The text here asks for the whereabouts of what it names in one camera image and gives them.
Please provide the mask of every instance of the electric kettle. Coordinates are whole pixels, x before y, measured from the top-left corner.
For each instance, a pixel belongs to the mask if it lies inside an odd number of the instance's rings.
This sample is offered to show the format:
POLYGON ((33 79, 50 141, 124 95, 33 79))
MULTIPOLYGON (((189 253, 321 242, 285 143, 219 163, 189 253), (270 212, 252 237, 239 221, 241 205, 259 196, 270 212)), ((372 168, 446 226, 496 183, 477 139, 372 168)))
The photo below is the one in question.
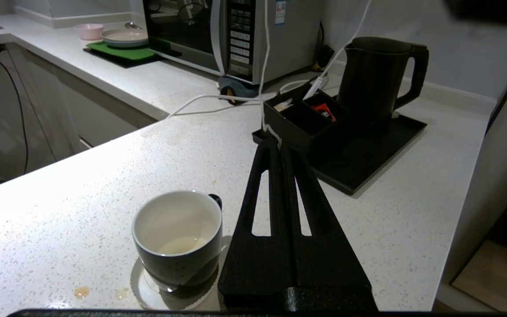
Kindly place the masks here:
POLYGON ((416 99, 428 68, 426 46, 388 38, 359 37, 345 48, 345 67, 338 102, 364 125, 382 125, 397 108, 416 99), (397 98, 409 58, 414 58, 410 91, 397 98))

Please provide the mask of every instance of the white speckled countertop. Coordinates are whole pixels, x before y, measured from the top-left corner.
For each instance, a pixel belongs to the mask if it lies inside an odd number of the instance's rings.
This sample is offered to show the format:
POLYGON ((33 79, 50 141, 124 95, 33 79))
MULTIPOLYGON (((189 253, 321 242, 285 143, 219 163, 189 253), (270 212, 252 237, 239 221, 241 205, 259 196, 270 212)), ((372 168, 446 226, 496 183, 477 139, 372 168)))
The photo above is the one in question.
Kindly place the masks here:
MULTIPOLYGON (((209 76, 171 63, 119 72, 81 52, 71 29, 33 25, 29 31, 26 24, 32 23, 0 17, 12 33, 2 39, 147 114, 161 118, 192 96, 215 92, 209 76), (17 32, 13 21, 22 24, 17 32)), ((431 309, 493 106, 429 89, 422 96, 400 112, 428 123, 425 131, 362 191, 350 197, 320 183, 381 310, 431 309)), ((138 257, 130 225, 139 206, 161 192, 217 193, 229 240, 261 108, 206 100, 189 112, 195 114, 158 122, 0 185, 0 316, 29 307, 141 308, 131 288, 138 257), (80 287, 88 289, 84 299, 74 295, 80 287)), ((259 199, 259 210, 266 210, 267 195, 259 199)), ((198 308, 217 309, 216 296, 211 293, 198 308)))

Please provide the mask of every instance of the green mat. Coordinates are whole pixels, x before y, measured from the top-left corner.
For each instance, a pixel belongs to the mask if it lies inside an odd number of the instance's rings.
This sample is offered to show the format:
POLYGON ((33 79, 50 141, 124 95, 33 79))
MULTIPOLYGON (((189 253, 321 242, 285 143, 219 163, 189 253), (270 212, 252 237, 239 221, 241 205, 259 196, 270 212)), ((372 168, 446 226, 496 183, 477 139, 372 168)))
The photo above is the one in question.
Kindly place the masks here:
POLYGON ((112 56, 118 56, 120 58, 126 58, 129 60, 142 60, 154 56, 148 46, 143 48, 111 48, 105 42, 90 43, 87 45, 88 48, 99 52, 104 52, 112 56))

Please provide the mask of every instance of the mug handle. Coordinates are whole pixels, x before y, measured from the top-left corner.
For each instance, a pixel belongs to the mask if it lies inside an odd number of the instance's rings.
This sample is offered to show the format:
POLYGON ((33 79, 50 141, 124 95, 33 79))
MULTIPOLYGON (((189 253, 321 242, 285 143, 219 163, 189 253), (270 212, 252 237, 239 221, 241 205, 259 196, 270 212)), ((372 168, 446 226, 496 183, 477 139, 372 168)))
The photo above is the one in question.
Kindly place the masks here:
POLYGON ((412 74, 412 85, 410 91, 404 96, 400 96, 394 102, 394 109, 398 109, 405 104, 420 96, 422 86, 426 79, 426 70, 428 70, 429 51, 425 45, 411 44, 410 56, 414 58, 414 72, 412 74))
POLYGON ((216 201, 216 203, 219 204, 220 206, 220 210, 222 210, 222 199, 220 199, 219 196, 213 194, 213 193, 210 193, 209 196, 211 196, 212 199, 214 199, 216 201))

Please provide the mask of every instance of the gray mug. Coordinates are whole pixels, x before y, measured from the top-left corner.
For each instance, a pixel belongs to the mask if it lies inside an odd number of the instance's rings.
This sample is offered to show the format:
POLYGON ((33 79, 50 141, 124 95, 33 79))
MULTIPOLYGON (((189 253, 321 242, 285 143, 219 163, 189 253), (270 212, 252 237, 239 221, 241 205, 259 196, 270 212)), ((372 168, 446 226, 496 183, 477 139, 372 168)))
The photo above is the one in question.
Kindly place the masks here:
POLYGON ((136 213, 132 237, 144 268, 162 290, 200 287, 217 269, 222 202, 197 191, 161 194, 136 213))

